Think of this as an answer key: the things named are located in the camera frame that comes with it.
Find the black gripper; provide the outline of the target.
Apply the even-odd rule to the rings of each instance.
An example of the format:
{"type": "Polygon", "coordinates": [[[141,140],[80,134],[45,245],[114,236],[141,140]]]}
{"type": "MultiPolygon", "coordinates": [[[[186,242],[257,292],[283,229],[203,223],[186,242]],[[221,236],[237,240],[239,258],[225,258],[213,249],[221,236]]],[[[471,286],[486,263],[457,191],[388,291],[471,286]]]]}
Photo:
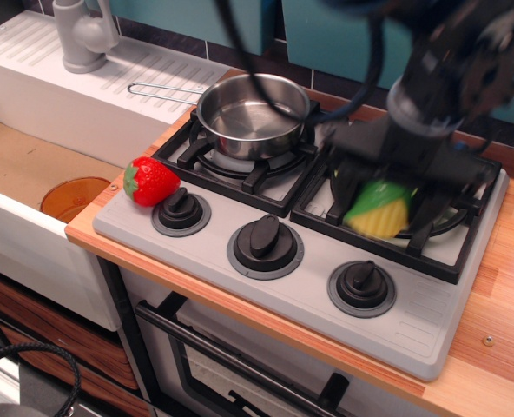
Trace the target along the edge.
{"type": "Polygon", "coordinates": [[[408,230],[452,230],[474,210],[474,192],[496,179],[496,165],[472,149],[457,149],[458,123],[431,124],[398,79],[387,97],[387,113],[369,122],[326,125],[327,173],[334,203],[327,220],[342,220],[358,191],[372,179],[422,186],[412,198],[408,230]]]}

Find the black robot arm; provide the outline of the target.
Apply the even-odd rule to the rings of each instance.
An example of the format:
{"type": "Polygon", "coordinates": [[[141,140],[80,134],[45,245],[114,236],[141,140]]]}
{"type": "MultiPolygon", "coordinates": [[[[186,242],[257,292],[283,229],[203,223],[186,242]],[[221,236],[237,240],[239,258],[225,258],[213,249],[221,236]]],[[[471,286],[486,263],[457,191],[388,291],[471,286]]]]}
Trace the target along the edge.
{"type": "Polygon", "coordinates": [[[326,219],[377,237],[419,230],[497,177],[478,149],[459,149],[451,139],[465,121],[514,97],[514,1],[331,1],[329,7],[366,17],[371,55],[359,92],[324,121],[335,163],[326,219]],[[405,71],[388,93],[384,116],[349,122],[379,80],[388,19],[412,34],[405,71]]]}

